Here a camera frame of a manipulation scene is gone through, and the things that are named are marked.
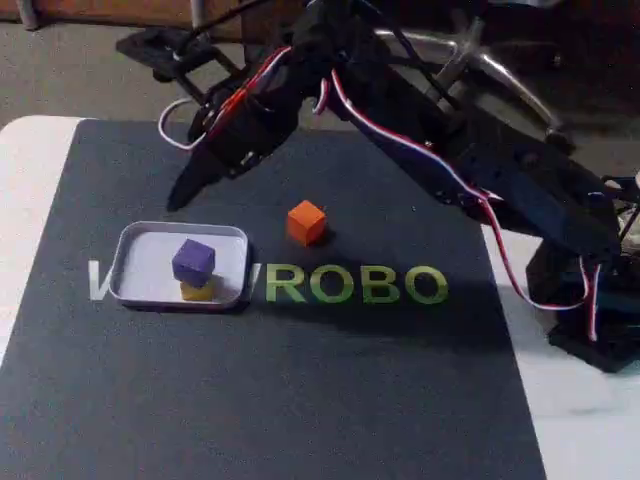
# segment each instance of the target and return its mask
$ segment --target white table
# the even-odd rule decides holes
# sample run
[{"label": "white table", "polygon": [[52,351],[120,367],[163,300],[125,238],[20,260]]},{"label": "white table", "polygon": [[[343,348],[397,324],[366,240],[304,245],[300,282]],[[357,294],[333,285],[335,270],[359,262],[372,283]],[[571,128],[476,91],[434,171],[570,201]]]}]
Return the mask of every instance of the white table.
[{"label": "white table", "polygon": [[[81,121],[25,117],[0,132],[0,358]],[[493,235],[489,229],[484,234],[548,478],[638,478],[640,368],[606,375],[549,346],[545,332],[552,318],[512,291]],[[505,240],[524,285],[539,240],[513,233]]]}]

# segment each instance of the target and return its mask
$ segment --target stacked cubes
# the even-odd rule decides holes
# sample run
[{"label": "stacked cubes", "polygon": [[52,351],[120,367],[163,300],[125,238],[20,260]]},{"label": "stacked cubes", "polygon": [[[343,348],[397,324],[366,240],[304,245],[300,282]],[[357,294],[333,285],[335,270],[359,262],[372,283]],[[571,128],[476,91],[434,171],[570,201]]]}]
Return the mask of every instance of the stacked cubes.
[{"label": "stacked cubes", "polygon": [[173,276],[180,282],[185,301],[213,299],[213,270],[216,252],[213,248],[193,240],[186,240],[171,262]]}]

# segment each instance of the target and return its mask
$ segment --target white cable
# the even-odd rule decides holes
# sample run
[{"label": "white cable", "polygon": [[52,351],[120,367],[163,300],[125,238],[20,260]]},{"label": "white cable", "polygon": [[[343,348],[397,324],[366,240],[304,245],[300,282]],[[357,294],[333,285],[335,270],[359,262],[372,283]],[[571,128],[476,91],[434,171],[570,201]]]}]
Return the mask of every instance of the white cable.
[{"label": "white cable", "polygon": [[184,143],[177,142],[173,138],[169,137],[169,135],[167,135],[166,132],[164,131],[164,127],[165,127],[165,123],[167,122],[167,118],[169,117],[169,114],[171,114],[171,112],[173,112],[176,108],[180,107],[181,105],[185,105],[191,102],[193,102],[193,100],[190,98],[181,98],[180,100],[176,100],[175,102],[173,102],[171,105],[169,105],[167,108],[164,109],[164,111],[160,115],[160,119],[158,120],[158,132],[160,132],[160,136],[164,138],[168,143],[173,145],[174,147],[177,147],[180,150],[185,150],[187,152],[190,152],[191,150],[196,148],[200,144],[200,142],[204,140],[204,137],[206,137],[207,134],[203,133],[200,136],[200,138],[198,138],[193,143],[184,144]]},{"label": "white cable", "polygon": [[593,279],[593,292],[591,298],[591,308],[589,310],[589,340],[592,342],[598,341],[598,328],[597,328],[597,317],[598,317],[598,291],[600,285],[600,269],[602,265],[598,265],[596,268],[596,273]]},{"label": "white cable", "polygon": [[[256,77],[251,79],[251,81],[248,83],[248,87],[247,88],[252,88],[253,86],[255,86],[255,84],[257,82],[262,80],[266,75],[270,74],[273,71],[273,69],[275,68],[275,66],[278,64],[278,62],[280,62],[282,57],[285,54],[289,53],[290,51],[291,51],[291,47],[282,48],[281,51],[275,57],[273,57],[273,59],[271,59],[269,66],[266,67],[265,69],[263,69],[262,72],[259,75],[257,75]],[[174,140],[173,138],[171,138],[166,133],[165,125],[167,123],[167,119],[169,118],[169,115],[175,109],[177,109],[178,107],[180,107],[182,105],[185,105],[187,103],[191,103],[191,102],[193,102],[193,100],[190,99],[190,98],[181,98],[180,100],[176,100],[175,102],[171,103],[167,108],[164,109],[164,111],[160,115],[160,119],[158,120],[158,132],[160,133],[160,136],[162,138],[164,138],[169,144],[173,145],[174,147],[179,148],[180,150],[185,150],[187,152],[190,152],[191,150],[196,148],[200,144],[200,142],[202,142],[205,139],[205,137],[207,136],[209,131],[211,131],[211,129],[216,126],[218,121],[226,113],[226,108],[221,108],[220,112],[218,112],[218,115],[216,116],[216,119],[214,120],[214,122],[211,125],[211,127],[209,128],[209,130],[207,132],[203,133],[195,142],[190,143],[190,144],[180,143],[180,142]]]},{"label": "white cable", "polygon": [[493,229],[493,232],[496,236],[496,241],[498,242],[498,246],[500,247],[500,255],[502,257],[502,261],[504,263],[505,269],[507,270],[507,274],[509,276],[509,280],[511,281],[511,285],[513,286],[513,288],[515,289],[516,293],[522,297],[527,303],[529,303],[530,305],[539,308],[541,310],[551,310],[551,311],[564,311],[564,310],[573,310],[575,308],[580,307],[581,305],[584,304],[584,300],[589,296],[589,281],[587,278],[587,274],[584,270],[584,265],[582,262],[582,259],[580,259],[580,269],[581,269],[581,273],[582,273],[582,280],[583,280],[583,284],[584,284],[584,295],[582,298],[582,301],[579,303],[576,303],[574,305],[543,305],[543,304],[539,304],[535,301],[533,301],[531,298],[529,298],[524,291],[522,290],[522,288],[520,287],[520,285],[518,284],[518,281],[513,273],[513,270],[511,269],[511,262],[509,261],[509,258],[507,257],[506,254],[506,249],[504,247],[504,242],[502,240],[502,233],[501,233],[501,227],[500,227],[500,222],[498,221],[498,217],[495,213],[495,211],[493,210],[493,207],[491,206],[491,203],[489,202],[489,193],[483,193],[479,190],[476,190],[475,188],[471,187],[469,184],[467,184],[467,182],[465,182],[457,173],[456,171],[447,163],[445,162],[442,158],[440,158],[438,155],[436,155],[435,153],[433,153],[431,150],[429,150],[428,148],[424,147],[423,145],[420,145],[419,143],[414,142],[413,140],[410,140],[409,138],[403,137],[401,135],[398,135],[396,133],[393,133],[387,129],[385,129],[384,127],[381,127],[379,125],[376,125],[375,123],[373,123],[372,121],[370,121],[367,117],[365,117],[363,114],[361,114],[354,106],[353,103],[351,102],[351,100],[349,100],[349,98],[346,96],[346,94],[344,93],[344,90],[342,89],[342,85],[340,83],[340,78],[338,77],[338,74],[335,70],[333,70],[331,72],[331,77],[333,79],[333,84],[335,86],[336,92],[338,93],[338,97],[340,98],[340,100],[342,101],[342,103],[344,104],[345,108],[349,111],[349,113],[351,113],[354,117],[356,117],[360,122],[362,122],[366,127],[370,128],[371,130],[375,131],[376,133],[378,133],[379,135],[382,135],[385,138],[388,138],[390,140],[393,140],[395,142],[401,143],[402,145],[411,148],[412,150],[417,151],[418,153],[425,155],[427,157],[429,157],[431,160],[435,161],[436,163],[438,163],[440,166],[442,166],[445,170],[447,170],[447,172],[449,172],[449,174],[458,182],[458,184],[469,194],[471,194],[472,196],[474,196],[475,198],[477,198],[481,205],[484,207],[485,211],[487,212],[487,214],[489,215],[489,220],[491,221],[491,226]]},{"label": "white cable", "polygon": [[316,105],[311,110],[314,115],[321,115],[324,109],[327,106],[327,101],[329,100],[329,90],[331,89],[331,84],[323,78],[320,82],[320,96],[318,97],[318,101]]}]

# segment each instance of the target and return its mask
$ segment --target yellow cube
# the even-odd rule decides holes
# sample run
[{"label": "yellow cube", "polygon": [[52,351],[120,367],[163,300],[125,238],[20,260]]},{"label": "yellow cube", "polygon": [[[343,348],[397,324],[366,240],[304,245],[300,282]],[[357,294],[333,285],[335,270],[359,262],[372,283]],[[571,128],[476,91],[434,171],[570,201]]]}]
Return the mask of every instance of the yellow cube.
[{"label": "yellow cube", "polygon": [[210,302],[213,300],[213,279],[202,288],[193,288],[188,283],[180,282],[180,292],[185,302]]}]

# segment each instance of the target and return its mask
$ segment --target green letters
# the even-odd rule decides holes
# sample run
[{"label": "green letters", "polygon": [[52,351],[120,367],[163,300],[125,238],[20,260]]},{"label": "green letters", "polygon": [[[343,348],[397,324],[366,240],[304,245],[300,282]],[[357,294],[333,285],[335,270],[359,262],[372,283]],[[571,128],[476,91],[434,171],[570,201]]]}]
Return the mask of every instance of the green letters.
[{"label": "green letters", "polygon": [[[418,293],[418,291],[416,290],[416,277],[420,274],[431,275],[436,281],[438,290],[430,297],[425,297],[421,293]],[[440,271],[431,267],[412,268],[407,272],[407,276],[404,280],[404,285],[409,295],[411,295],[416,302],[422,303],[424,305],[435,305],[436,303],[442,303],[449,296],[449,285],[447,284],[447,279],[444,278],[444,275],[442,275]]]},{"label": "green letters", "polygon": [[[384,274],[384,279],[373,280],[371,274],[373,272]],[[362,301],[364,303],[393,303],[400,298],[400,290],[393,285],[396,279],[396,272],[389,267],[382,265],[363,265],[360,267],[362,276]],[[386,289],[387,295],[376,296],[373,289]]]},{"label": "green letters", "polygon": [[[342,277],[342,282],[344,286],[342,287],[342,291],[338,295],[327,295],[322,291],[320,287],[320,280],[322,279],[322,275],[327,272],[335,272]],[[311,275],[311,291],[316,296],[318,300],[324,303],[342,303],[346,302],[353,295],[353,277],[351,274],[342,268],[340,265],[323,265],[322,267],[318,267],[315,272]]]},{"label": "green letters", "polygon": [[[278,280],[278,272],[291,272],[293,278]],[[302,294],[296,289],[297,285],[304,282],[304,272],[295,265],[270,263],[267,265],[267,302],[275,302],[278,288],[284,289],[294,302],[306,302]]]}]

